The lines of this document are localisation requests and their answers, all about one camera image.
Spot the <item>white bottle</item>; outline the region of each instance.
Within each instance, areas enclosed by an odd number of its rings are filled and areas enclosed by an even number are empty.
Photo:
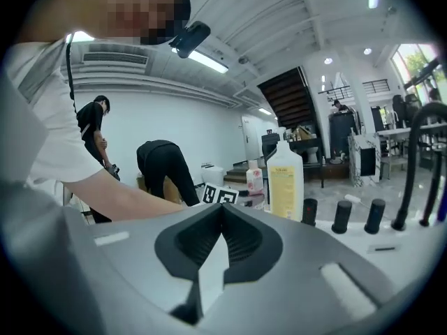
[[[291,151],[280,128],[277,152],[267,162],[270,211],[294,221],[302,220],[305,183],[302,158]]]
[[[249,160],[247,187],[249,189],[249,195],[262,195],[264,193],[263,172],[258,167],[257,160]]]

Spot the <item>person in white shirt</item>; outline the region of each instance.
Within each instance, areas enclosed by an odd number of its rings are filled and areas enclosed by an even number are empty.
[[[8,51],[4,69],[20,90],[39,56],[63,43],[74,31],[96,38],[158,38],[175,19],[184,0],[39,0],[31,9],[17,43]],[[27,179],[62,203],[63,186],[113,221],[149,218],[182,210],[115,180],[85,149],[70,89],[60,66],[29,101],[48,131]]]

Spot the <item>black railing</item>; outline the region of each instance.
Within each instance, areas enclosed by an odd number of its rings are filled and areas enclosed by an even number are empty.
[[[388,80],[377,80],[363,83],[363,88],[366,94],[374,94],[390,91]],[[333,102],[335,99],[353,98],[351,86],[344,86],[341,88],[330,89],[329,91],[320,92],[318,94],[325,94],[328,102]]]

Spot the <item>white door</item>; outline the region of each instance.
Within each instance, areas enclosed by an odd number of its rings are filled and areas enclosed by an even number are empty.
[[[261,155],[259,153],[258,133],[253,120],[242,117],[242,130],[244,131],[245,156],[247,160],[256,160]]]

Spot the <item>white shirt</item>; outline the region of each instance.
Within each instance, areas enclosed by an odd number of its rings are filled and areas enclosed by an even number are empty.
[[[20,43],[12,46],[5,60],[5,69],[14,87],[18,88],[36,56],[47,43]],[[76,182],[96,174],[103,167],[85,149],[78,127],[70,88],[64,82],[60,67],[46,83],[33,112],[47,128],[48,137],[31,167],[27,184],[53,195],[62,204],[62,182]]]

